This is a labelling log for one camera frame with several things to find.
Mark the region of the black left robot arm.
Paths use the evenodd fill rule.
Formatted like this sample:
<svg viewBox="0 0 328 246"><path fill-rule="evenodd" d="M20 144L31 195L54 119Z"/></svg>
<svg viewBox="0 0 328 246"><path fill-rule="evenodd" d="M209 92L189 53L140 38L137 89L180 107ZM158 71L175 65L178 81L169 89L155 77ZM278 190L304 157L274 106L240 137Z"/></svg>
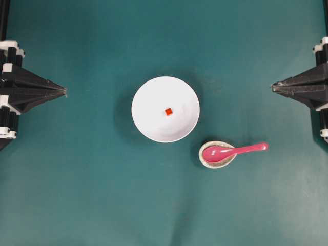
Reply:
<svg viewBox="0 0 328 246"><path fill-rule="evenodd" d="M25 52L6 40L10 1L1 1L1 140L18 135L20 115L66 95L66 89L22 67Z"/></svg>

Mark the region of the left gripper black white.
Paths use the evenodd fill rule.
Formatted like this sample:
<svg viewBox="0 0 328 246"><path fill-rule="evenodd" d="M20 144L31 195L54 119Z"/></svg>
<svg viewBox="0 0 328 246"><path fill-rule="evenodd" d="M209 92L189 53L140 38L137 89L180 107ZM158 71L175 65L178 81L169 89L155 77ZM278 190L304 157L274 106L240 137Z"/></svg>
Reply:
<svg viewBox="0 0 328 246"><path fill-rule="evenodd" d="M1 138L17 138L22 113L66 95L64 87L22 68L24 57L17 41L1 41Z"/></svg>

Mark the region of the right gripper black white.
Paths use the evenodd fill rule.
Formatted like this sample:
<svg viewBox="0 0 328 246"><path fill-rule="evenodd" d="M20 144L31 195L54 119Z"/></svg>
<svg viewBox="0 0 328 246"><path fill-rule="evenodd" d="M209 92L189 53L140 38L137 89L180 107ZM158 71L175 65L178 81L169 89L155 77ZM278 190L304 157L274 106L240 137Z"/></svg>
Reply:
<svg viewBox="0 0 328 246"><path fill-rule="evenodd" d="M319 113L320 136L327 142L327 36L313 47L316 67L275 82L272 91L291 98ZM291 87L323 84L325 87Z"/></svg>

